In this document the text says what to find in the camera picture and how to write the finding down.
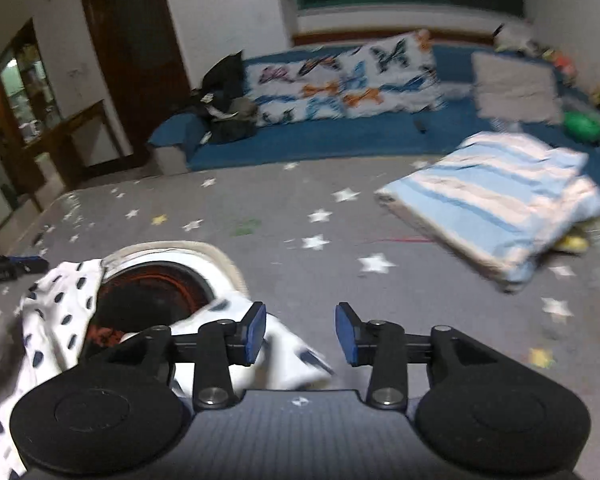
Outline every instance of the yellow star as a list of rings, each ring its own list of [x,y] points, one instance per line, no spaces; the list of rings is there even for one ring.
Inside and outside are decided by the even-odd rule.
[[[154,219],[151,220],[152,225],[160,225],[164,224],[167,221],[167,215],[154,216]]]
[[[529,362],[533,366],[537,366],[539,368],[549,368],[555,364],[551,351],[543,350],[541,348],[529,349]]]

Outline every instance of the wooden table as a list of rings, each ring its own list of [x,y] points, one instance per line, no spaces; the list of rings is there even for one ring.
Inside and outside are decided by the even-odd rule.
[[[102,100],[66,118],[51,130],[42,133],[36,140],[24,147],[24,152],[32,157],[48,153],[67,190],[73,190],[81,181],[86,179],[87,167],[75,148],[72,135],[80,127],[94,119],[100,119],[118,156],[123,158],[124,153],[113,133]]]

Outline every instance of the gray carpet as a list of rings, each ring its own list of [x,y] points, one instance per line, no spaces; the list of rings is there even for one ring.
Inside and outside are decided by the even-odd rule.
[[[339,301],[349,301],[362,319],[392,320],[411,333],[454,326],[521,362],[531,348],[551,351],[555,363],[542,372],[581,395],[592,413],[593,433],[578,469],[600,480],[600,250],[552,255],[521,292],[504,294],[435,243],[395,241],[418,233],[380,207],[373,192],[413,171],[414,160],[317,160],[291,169],[271,164],[78,190],[44,213],[40,225],[55,229],[42,245],[30,247],[33,229],[18,252],[44,249],[55,265],[151,240],[216,245],[241,269],[252,299],[326,356],[337,387],[364,390],[368,378],[368,370],[347,367],[338,346],[333,309]],[[213,178],[212,186],[202,187]],[[337,203],[332,194],[345,188],[358,192],[357,199]],[[309,222],[307,215],[320,208],[332,212],[330,221]],[[137,214],[127,218],[133,210]],[[162,215],[164,222],[152,224]],[[183,229],[199,219],[198,228]],[[329,243],[320,251],[302,248],[302,238],[316,235]],[[395,267],[387,274],[362,272],[358,259],[375,253]],[[557,276],[549,269],[556,265],[570,266],[575,276]],[[15,306],[31,281],[7,291],[0,286],[2,307]],[[568,301],[573,317],[554,322],[541,298]],[[409,372],[411,396],[420,396],[427,389],[425,372],[417,365]]]

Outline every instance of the gray cushion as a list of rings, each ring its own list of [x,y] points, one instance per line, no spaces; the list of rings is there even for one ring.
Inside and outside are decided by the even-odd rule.
[[[561,124],[554,72],[537,62],[472,54],[478,116],[525,123]]]

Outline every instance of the wooden door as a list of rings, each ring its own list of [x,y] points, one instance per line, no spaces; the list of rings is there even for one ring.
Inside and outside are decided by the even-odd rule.
[[[111,98],[142,164],[152,131],[190,91],[167,0],[82,4]]]

